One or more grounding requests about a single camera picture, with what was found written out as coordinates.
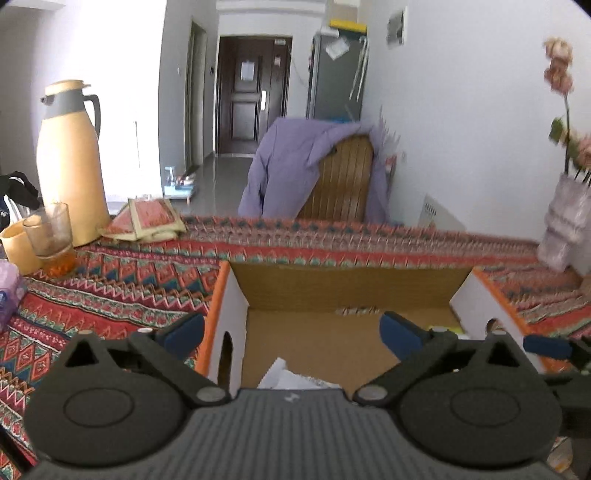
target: glass cup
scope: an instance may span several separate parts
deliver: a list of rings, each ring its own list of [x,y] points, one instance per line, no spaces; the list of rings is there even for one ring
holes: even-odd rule
[[[65,203],[50,203],[35,210],[22,225],[48,277],[62,277],[76,268],[70,214]]]

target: black strap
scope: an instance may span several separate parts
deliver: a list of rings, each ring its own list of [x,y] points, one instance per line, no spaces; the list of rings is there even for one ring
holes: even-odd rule
[[[15,203],[33,210],[41,206],[41,202],[38,199],[39,190],[20,171],[0,176],[0,197],[4,197],[5,195]]]

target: cardboard box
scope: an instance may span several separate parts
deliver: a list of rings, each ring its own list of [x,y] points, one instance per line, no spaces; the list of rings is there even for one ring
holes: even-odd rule
[[[491,329],[500,327],[521,346],[524,336],[537,333],[527,325],[503,292],[478,268],[470,273],[450,305],[464,331],[474,340],[484,340]],[[560,372],[567,366],[565,362],[531,353],[526,355],[540,373]]]
[[[381,313],[458,328],[449,301],[469,273],[224,262],[197,370],[234,395],[256,388],[282,357],[293,372],[351,394],[397,363],[379,337]]]

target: floor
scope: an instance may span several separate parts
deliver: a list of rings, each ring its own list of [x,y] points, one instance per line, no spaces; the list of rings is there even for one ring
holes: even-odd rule
[[[173,205],[182,215],[237,216],[251,162],[241,157],[205,159],[197,171],[198,192],[191,203],[173,200]]]

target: chair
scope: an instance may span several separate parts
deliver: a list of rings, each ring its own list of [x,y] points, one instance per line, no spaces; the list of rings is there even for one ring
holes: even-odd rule
[[[367,135],[349,137],[321,160],[320,178],[299,219],[363,222],[374,149]]]

